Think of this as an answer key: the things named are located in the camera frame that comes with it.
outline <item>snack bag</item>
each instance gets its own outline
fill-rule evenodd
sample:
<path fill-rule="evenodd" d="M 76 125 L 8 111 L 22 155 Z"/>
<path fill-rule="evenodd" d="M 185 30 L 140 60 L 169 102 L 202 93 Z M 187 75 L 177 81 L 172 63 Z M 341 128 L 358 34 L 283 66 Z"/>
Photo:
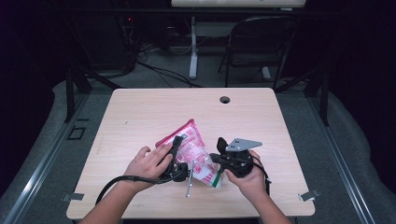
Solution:
<path fill-rule="evenodd" d="M 185 125 L 156 143 L 155 147 L 172 142 L 176 135 L 183 137 L 177 151 L 176 160 L 186 162 L 189 168 L 194 161 L 193 177 L 208 186 L 219 188 L 221 185 L 219 165 L 210 159 L 209 154 L 204 149 L 205 143 L 199 134 L 194 119 L 190 119 Z"/>

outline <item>chair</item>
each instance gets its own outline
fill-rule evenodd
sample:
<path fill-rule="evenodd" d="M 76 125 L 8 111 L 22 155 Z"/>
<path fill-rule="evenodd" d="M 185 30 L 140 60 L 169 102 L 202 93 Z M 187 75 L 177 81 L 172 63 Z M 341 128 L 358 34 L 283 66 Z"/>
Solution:
<path fill-rule="evenodd" d="M 225 87 L 229 84 L 230 66 L 277 66 L 271 80 L 275 89 L 296 29 L 297 21 L 291 17 L 251 17 L 238 22 L 231 30 L 218 70 L 226 65 Z"/>

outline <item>dark background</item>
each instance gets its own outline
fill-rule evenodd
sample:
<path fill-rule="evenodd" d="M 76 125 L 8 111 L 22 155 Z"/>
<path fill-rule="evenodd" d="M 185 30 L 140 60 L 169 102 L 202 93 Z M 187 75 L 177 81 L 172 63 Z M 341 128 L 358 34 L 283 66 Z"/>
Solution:
<path fill-rule="evenodd" d="M 59 4 L 77 7 L 78 2 L 70 0 Z M 93 2 L 87 7 L 114 7 L 114 1 L 110 0 Z M 347 25 L 344 47 L 330 70 L 330 90 L 361 126 L 371 146 L 372 163 L 383 183 L 396 193 L 392 177 L 396 172 L 393 68 L 396 24 L 391 14 L 396 7 L 385 1 L 356 2 L 359 7 L 347 8 L 343 1 L 307 1 L 307 10 L 347 8 L 353 18 L 346 21 L 302 19 L 284 76 L 301 76 L 319 66 L 339 35 L 340 27 Z M 169 1 L 150 3 L 155 7 L 169 5 Z M 125 46 L 116 19 L 89 20 L 87 15 L 81 15 L 68 24 L 62 18 L 41 12 L 34 0 L 7 0 L 0 4 L 0 191 L 3 194 L 49 115 L 54 99 L 51 89 L 64 80 L 71 64 L 95 69 L 124 69 L 133 65 L 130 65 L 130 46 Z M 166 48 L 165 25 L 169 21 L 175 18 L 156 16 L 136 22 L 144 24 L 139 28 L 145 30 L 146 37 Z M 74 34 L 79 34 L 85 45 L 78 43 Z"/>

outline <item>wooden table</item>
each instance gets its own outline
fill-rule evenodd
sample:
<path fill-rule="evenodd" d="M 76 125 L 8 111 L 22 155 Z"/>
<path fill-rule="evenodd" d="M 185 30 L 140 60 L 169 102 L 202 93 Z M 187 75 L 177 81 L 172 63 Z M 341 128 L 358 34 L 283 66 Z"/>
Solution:
<path fill-rule="evenodd" d="M 222 96 L 230 98 L 223 104 Z M 194 119 L 206 144 L 217 152 L 219 137 L 262 142 L 254 150 L 271 177 L 271 197 L 289 217 L 311 216 L 311 201 L 299 200 L 308 192 L 300 163 L 271 89 L 120 89 L 113 92 L 93 142 L 90 155 L 67 210 L 71 219 L 83 218 L 112 178 L 122 175 L 143 146 L 154 144 L 189 119 Z M 169 182 L 140 192 L 123 218 L 257 217 L 258 213 L 225 175 L 220 189 L 194 179 L 190 198 L 187 181 Z"/>

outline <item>human hand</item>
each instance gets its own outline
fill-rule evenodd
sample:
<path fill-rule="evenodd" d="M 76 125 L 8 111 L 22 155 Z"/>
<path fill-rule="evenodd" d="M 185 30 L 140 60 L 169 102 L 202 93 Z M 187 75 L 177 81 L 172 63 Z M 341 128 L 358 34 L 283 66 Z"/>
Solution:
<path fill-rule="evenodd" d="M 172 143 L 158 146 L 152 151 L 149 147 L 142 147 L 134 159 L 129 163 L 124 175 L 135 175 L 150 179 L 158 178 L 166 170 L 172 160 L 171 154 L 165 157 L 166 153 L 168 153 L 171 148 Z M 128 184 L 135 193 L 153 186 L 150 183 L 142 181 L 128 181 Z"/>
<path fill-rule="evenodd" d="M 249 151 L 250 155 L 260 159 L 260 156 L 253 150 Z M 260 164 L 259 161 L 253 159 L 253 162 Z M 256 166 L 253 166 L 250 174 L 245 177 L 238 178 L 230 170 L 225 170 L 228 179 L 234 183 L 242 192 L 242 194 L 252 202 L 259 194 L 267 194 L 265 191 L 264 173 Z"/>

